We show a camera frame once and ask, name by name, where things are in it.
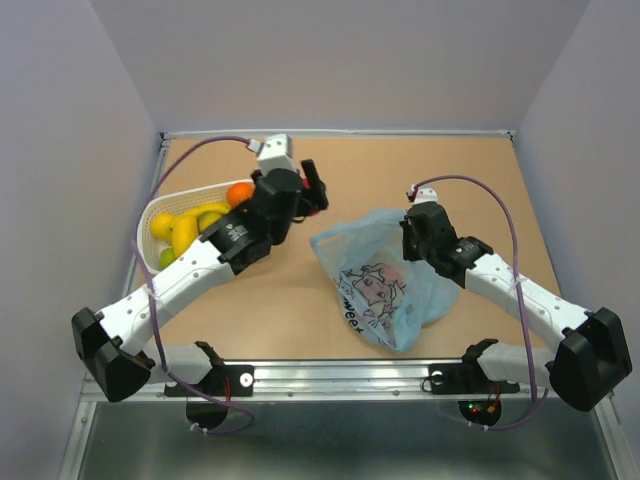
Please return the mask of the orange tangerine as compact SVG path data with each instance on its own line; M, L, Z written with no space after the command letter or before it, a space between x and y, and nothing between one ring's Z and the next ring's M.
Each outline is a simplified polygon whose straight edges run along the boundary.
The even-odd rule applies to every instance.
M226 191L226 202L231 208L235 208L244 201L250 199L253 196L254 189L254 184L250 182L234 183Z

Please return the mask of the light blue printed plastic bag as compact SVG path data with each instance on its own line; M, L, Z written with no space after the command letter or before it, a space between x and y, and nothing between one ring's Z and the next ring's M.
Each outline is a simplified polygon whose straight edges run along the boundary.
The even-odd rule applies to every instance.
M404 215L402 209L373 210L310 240L347 323L367 343L396 354L409 351L459 296L459 287L428 263L403 259Z

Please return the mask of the green yellow mango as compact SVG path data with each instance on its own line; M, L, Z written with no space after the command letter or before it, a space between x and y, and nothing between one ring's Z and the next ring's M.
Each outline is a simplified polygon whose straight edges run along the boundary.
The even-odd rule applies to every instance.
M175 219L171 232L171 246L176 257L182 256L198 237L197 218L182 215Z

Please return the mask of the green apple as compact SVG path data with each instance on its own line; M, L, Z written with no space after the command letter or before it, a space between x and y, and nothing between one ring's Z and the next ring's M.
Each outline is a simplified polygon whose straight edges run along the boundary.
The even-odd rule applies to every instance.
M159 269L164 270L176 260L176 254L172 247L165 248L159 256Z

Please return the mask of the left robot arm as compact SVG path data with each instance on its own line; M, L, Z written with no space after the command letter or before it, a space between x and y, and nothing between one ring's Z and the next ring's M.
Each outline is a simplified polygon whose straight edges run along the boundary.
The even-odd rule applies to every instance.
M167 381L215 392L223 361L206 342L171 358L159 339L169 320L209 290L232 281L284 242L290 226L328 206L326 186L315 163L299 169L255 173L253 196L208 227L187 250L145 285L94 312L83 308L71 320L75 348L110 402L143 386Z

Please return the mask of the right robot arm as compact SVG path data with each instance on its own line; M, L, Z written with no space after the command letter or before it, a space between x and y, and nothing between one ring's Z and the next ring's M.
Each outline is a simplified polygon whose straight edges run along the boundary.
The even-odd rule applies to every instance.
M428 201L400 223L403 255L424 261L442 278L490 301L544 343L534 349L484 339L432 380L437 394L480 393L492 383L526 384L555 392L567 405L592 410L632 372L624 329L608 308L589 311L517 273L473 237L460 237L445 209Z

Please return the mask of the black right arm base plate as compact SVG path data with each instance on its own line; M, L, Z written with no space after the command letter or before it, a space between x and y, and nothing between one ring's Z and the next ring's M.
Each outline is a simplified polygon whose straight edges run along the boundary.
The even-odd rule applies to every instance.
M436 395L488 394L492 385L479 366L466 363L431 364L428 380Z

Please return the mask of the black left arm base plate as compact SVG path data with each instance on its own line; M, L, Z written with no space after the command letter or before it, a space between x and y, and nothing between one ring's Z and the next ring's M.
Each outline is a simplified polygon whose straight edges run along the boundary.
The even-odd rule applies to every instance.
M171 368L181 381L212 397L251 397L255 368L250 364L188 365Z

